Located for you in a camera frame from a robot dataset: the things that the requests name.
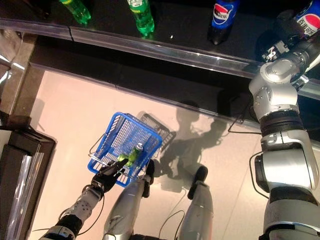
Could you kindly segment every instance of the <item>blue basket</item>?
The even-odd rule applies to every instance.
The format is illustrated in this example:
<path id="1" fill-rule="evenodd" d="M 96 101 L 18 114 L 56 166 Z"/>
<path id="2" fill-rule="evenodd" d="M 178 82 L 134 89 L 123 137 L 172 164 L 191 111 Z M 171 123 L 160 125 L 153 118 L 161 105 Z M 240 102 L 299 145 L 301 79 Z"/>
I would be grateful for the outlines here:
<path id="1" fill-rule="evenodd" d="M 101 167 L 116 162 L 120 154 L 129 155 L 138 143 L 143 144 L 142 154 L 131 167 L 124 166 L 125 172 L 116 182 L 120 186 L 127 186 L 132 179 L 138 176 L 161 146 L 162 138 L 150 126 L 131 114 L 115 113 L 90 159 L 88 169 L 96 174 Z"/>

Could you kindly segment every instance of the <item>green bottle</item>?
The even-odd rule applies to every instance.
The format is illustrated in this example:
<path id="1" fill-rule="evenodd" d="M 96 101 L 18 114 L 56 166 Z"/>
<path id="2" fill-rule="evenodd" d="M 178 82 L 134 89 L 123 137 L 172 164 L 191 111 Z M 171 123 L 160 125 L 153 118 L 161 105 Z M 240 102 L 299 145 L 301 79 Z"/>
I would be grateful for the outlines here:
<path id="1" fill-rule="evenodd" d="M 123 161 L 123 160 L 125 160 L 125 159 L 128 159 L 128 155 L 127 154 L 124 154 L 124 153 L 121 153 L 119 156 L 118 156 L 118 158 L 117 158 L 117 160 L 119 161 L 119 162 L 121 162 L 121 161 Z"/>
<path id="2" fill-rule="evenodd" d="M 128 162 L 126 163 L 126 165 L 128 167 L 131 167 L 132 164 L 134 164 L 135 161 L 140 157 L 143 150 L 144 150 L 144 147 L 142 143 L 138 143 L 130 152 L 128 157 Z"/>
<path id="3" fill-rule="evenodd" d="M 86 25 L 91 19 L 90 12 L 81 0 L 60 0 L 60 2 L 73 14 L 78 23 Z"/>
<path id="4" fill-rule="evenodd" d="M 148 0 L 127 0 L 133 13 L 136 27 L 144 36 L 155 30 L 154 19 L 151 15 Z"/>

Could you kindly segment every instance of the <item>white floor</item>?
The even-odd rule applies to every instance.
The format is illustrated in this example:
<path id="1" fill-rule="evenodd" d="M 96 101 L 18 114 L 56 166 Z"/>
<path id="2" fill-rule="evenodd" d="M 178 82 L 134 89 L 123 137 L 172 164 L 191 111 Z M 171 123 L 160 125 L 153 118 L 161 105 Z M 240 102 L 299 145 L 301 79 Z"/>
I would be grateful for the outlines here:
<path id="1" fill-rule="evenodd" d="M 55 225 L 59 214 L 70 207 L 82 188 L 90 183 L 93 173 L 87 168 L 89 149 L 105 131 L 115 112 L 134 116 L 141 112 L 152 114 L 171 131 L 177 132 L 172 144 L 175 147 L 167 153 L 173 160 L 173 175 L 177 174 L 174 168 L 177 156 L 181 161 L 197 161 L 208 167 L 206 183 L 210 186 L 214 208 L 212 239 L 258 239 L 263 229 L 267 200 L 254 191 L 248 162 L 252 154 L 261 150 L 259 135 L 228 134 L 229 124 L 219 119 L 98 83 L 46 72 L 32 111 L 31 124 L 55 138 L 57 146 L 29 240 L 37 240 L 45 233 L 34 230 Z M 234 129 L 244 130 L 244 127 L 235 126 Z M 182 180 L 173 180 L 167 175 L 155 178 L 150 197 L 141 200 L 135 233 L 158 237 L 160 227 L 170 213 L 188 209 L 190 200 L 185 196 L 186 187 Z M 121 191 L 122 188 L 116 185 L 106 194 L 100 219 L 77 239 L 102 239 L 104 222 Z M 320 199 L 320 190 L 316 197 Z M 93 223 L 101 206 L 100 202 L 80 232 Z M 179 214 L 170 219 L 160 238 L 172 240 L 180 219 Z"/>

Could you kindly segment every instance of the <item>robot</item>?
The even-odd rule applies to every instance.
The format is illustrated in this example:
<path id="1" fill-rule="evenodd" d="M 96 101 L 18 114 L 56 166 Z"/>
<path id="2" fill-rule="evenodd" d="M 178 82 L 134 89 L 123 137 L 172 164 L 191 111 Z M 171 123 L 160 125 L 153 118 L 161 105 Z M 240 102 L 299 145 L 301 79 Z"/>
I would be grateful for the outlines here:
<path id="1" fill-rule="evenodd" d="M 320 204 L 311 192 L 318 185 L 319 170 L 297 104 L 297 90 L 307 81 L 303 74 L 316 60 L 318 49 L 319 37 L 298 43 L 281 58 L 264 64 L 249 84 L 262 135 L 263 154 L 254 161 L 256 182 L 270 193 L 259 240 L 320 239 Z M 127 161 L 101 168 L 75 204 L 40 240 L 74 240 Z M 105 222 L 104 240 L 154 239 L 133 235 L 140 200 L 149 196 L 153 172 L 150 161 L 145 176 L 133 180 L 120 194 Z M 192 201 L 179 240 L 211 239 L 213 203 L 204 183 L 207 174 L 204 166 L 195 174 L 188 193 Z"/>

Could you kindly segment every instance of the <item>robotic arm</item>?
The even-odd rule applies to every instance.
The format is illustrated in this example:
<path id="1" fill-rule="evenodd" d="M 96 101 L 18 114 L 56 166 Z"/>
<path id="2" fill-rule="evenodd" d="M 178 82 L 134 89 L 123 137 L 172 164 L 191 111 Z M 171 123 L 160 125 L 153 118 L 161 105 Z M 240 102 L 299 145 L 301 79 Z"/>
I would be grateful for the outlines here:
<path id="1" fill-rule="evenodd" d="M 117 178 L 124 171 L 123 166 L 128 159 L 104 166 L 92 178 L 91 184 L 84 187 L 82 194 L 75 204 L 68 208 L 58 223 L 51 227 L 40 240 L 74 240 L 79 234 L 92 209 L 116 183 Z"/>
<path id="2" fill-rule="evenodd" d="M 263 154 L 255 158 L 257 184 L 270 193 L 259 240 L 318 240 L 320 206 L 311 190 L 318 165 L 297 104 L 302 75 L 318 56 L 320 39 L 300 42 L 282 58 L 264 64 L 252 79 L 254 112 Z"/>

